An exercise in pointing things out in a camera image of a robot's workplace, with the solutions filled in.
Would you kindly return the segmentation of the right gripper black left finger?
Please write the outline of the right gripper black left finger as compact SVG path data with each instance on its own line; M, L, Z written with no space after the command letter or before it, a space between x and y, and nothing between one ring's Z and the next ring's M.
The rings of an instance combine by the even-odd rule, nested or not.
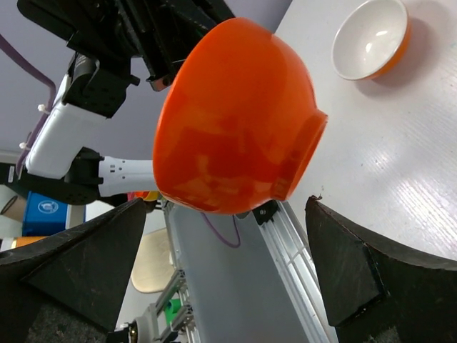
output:
M2 342L105 342L146 221L141 200L1 253Z

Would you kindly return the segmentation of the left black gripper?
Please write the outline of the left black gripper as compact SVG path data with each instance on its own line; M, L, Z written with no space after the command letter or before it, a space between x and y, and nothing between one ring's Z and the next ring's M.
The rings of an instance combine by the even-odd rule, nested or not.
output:
M154 91L171 86L200 40L235 17L225 1L118 1L117 7Z

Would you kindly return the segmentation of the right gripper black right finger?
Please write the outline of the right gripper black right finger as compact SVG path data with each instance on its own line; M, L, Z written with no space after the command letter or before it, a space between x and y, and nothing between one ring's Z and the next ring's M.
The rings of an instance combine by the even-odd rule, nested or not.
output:
M362 227L310 197L306 231L340 342L455 342L456 261Z

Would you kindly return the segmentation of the white bowl orange outside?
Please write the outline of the white bowl orange outside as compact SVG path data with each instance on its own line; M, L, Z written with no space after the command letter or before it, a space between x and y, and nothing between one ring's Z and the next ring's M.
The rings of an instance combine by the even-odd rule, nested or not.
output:
M411 20L402 1L366 1L338 29L331 60L348 81L375 79L397 65L411 39Z

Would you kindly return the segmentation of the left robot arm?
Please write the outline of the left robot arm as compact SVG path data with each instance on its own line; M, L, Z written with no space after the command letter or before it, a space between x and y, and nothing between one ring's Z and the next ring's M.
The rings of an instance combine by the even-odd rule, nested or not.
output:
M154 91L169 87L186 57L217 24L231 19L224 1L19 1L23 16L74 51L60 86L51 89L20 157L20 185L72 205L114 203L121 195L154 191L149 160L102 156L87 139L120 109L139 84L140 58Z

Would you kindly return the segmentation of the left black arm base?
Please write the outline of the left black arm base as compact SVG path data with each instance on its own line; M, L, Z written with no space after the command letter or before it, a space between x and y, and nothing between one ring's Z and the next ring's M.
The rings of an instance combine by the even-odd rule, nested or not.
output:
M270 200L252 210L256 223L259 226L271 221L277 211L278 202L275 200Z

